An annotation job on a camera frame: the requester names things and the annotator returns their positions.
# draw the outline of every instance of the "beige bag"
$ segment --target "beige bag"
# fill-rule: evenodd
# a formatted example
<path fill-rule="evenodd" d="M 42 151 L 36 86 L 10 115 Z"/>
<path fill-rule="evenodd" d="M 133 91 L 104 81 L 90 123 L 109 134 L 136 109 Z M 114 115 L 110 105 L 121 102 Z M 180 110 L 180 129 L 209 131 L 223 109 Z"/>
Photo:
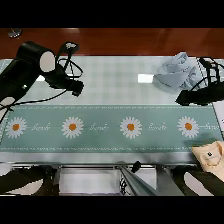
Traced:
<path fill-rule="evenodd" d="M 224 142 L 192 147 L 192 152 L 206 172 L 211 172 L 224 182 Z"/>

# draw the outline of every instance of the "white daisy print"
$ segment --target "white daisy print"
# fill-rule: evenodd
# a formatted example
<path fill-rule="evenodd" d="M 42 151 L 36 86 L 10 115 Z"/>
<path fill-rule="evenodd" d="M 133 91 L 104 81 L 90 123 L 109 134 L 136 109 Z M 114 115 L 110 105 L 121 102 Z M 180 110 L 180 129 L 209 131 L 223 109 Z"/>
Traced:
<path fill-rule="evenodd" d="M 179 131 L 182 131 L 182 135 L 185 135 L 185 137 L 194 138 L 199 133 L 199 127 L 194 118 L 182 117 L 179 119 L 177 127 Z"/>
<path fill-rule="evenodd" d="M 142 130 L 140 121 L 134 117 L 126 117 L 126 119 L 123 119 L 120 127 L 120 131 L 123 131 L 123 135 L 130 139 L 139 136 L 141 134 L 140 131 Z"/>
<path fill-rule="evenodd" d="M 83 121 L 78 117 L 69 117 L 65 122 L 63 122 L 63 135 L 65 135 L 66 138 L 75 138 L 82 134 L 83 126 Z"/>
<path fill-rule="evenodd" d="M 15 117 L 6 126 L 6 135 L 8 138 L 17 138 L 26 130 L 26 121 L 21 117 Z"/>

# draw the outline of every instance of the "wooden floor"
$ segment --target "wooden floor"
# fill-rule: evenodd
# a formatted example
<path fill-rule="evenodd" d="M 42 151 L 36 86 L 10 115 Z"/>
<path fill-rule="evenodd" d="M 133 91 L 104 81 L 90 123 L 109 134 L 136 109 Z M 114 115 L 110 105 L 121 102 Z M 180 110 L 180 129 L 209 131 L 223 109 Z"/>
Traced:
<path fill-rule="evenodd" d="M 224 58 L 224 28 L 22 28 L 17 39 L 0 28 L 0 59 L 14 58 L 19 46 L 33 41 L 58 52 L 66 41 L 80 44 L 78 55 L 189 56 Z"/>

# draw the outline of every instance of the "yellow flower center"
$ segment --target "yellow flower center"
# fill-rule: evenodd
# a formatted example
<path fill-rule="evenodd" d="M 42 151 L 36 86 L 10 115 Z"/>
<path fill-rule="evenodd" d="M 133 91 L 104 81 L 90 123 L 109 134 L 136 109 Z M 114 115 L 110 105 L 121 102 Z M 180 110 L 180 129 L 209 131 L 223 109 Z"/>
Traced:
<path fill-rule="evenodd" d="M 192 125 L 190 123 L 186 123 L 185 128 L 190 131 L 192 129 Z"/>
<path fill-rule="evenodd" d="M 20 128 L 19 124 L 14 124 L 14 125 L 12 126 L 12 130 L 13 130 L 13 131 L 18 131 L 19 128 Z"/>
<path fill-rule="evenodd" d="M 134 124 L 128 124 L 128 130 L 133 131 L 135 129 Z"/>
<path fill-rule="evenodd" d="M 69 125 L 69 129 L 70 129 L 71 131 L 74 131 L 74 130 L 76 129 L 76 124 L 70 124 L 70 125 Z"/>

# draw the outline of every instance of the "gray fabric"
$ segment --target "gray fabric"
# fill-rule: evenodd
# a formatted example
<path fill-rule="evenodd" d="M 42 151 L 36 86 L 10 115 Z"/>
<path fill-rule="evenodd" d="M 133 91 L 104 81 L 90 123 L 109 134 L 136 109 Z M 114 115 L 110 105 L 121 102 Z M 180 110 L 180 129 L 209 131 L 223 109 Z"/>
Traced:
<path fill-rule="evenodd" d="M 182 87 L 190 90 L 200 81 L 196 77 L 195 71 L 196 67 L 190 65 L 186 52 L 180 52 L 163 63 L 155 76 L 161 83 L 174 89 Z"/>

